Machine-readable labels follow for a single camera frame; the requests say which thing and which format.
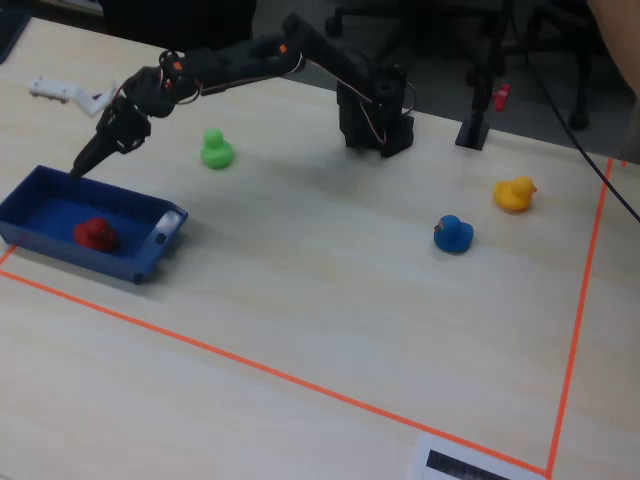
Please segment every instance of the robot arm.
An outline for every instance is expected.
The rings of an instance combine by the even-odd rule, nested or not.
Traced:
[[[282,27],[284,33],[218,51],[163,52],[158,67],[143,67],[116,92],[71,176],[80,178],[111,154],[140,147],[151,134],[148,117],[164,118],[200,96],[296,73],[306,62],[338,79],[340,129],[348,147],[376,149],[387,158],[411,146],[413,118],[402,113],[407,80],[399,67],[371,66],[363,74],[296,14]]]

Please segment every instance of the green rubber duck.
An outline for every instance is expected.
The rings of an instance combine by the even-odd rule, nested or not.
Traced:
[[[207,167],[222,170],[233,160],[233,147],[225,141],[219,129],[210,128],[204,132],[204,146],[200,150],[200,158]]]

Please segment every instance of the chair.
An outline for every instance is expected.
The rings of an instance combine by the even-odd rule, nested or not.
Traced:
[[[107,33],[184,52],[251,38],[256,0],[99,0]]]
[[[540,38],[543,22],[559,31],[551,38]],[[600,31],[585,0],[552,0],[548,6],[534,9],[529,17],[523,45],[502,48],[502,63],[508,55],[535,52],[574,52],[578,64],[578,87],[575,109],[569,115],[569,126],[576,131],[589,126],[587,88],[594,55],[608,56]]]
[[[370,18],[396,18],[401,19],[401,25],[384,42],[380,50],[374,55],[373,61],[382,62],[402,42],[415,33],[420,33],[427,24],[429,17],[439,18],[478,18],[480,20],[480,32],[484,36],[492,36],[497,24],[497,8],[483,8],[476,6],[456,5],[455,2],[446,1],[444,4],[432,0],[407,1],[400,0],[396,6],[372,7],[372,8],[336,8],[334,15],[325,21],[325,32],[329,37],[342,35],[343,18],[347,16]],[[462,53],[473,63],[481,63],[474,59],[464,47]]]

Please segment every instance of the yellow rubber duck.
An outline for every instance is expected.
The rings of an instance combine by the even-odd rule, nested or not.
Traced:
[[[531,206],[538,189],[529,177],[518,177],[510,182],[498,182],[493,189],[496,203],[510,212],[524,212]]]

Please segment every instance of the black stand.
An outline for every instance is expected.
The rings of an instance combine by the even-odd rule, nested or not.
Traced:
[[[484,121],[484,113],[493,99],[495,72],[500,61],[502,41],[507,32],[512,9],[513,0],[503,0],[498,14],[498,25],[491,39],[487,62],[477,70],[473,101],[471,102],[473,113],[462,122],[456,138],[456,145],[460,147],[473,148],[474,150],[482,150],[484,147],[489,132],[489,124]]]

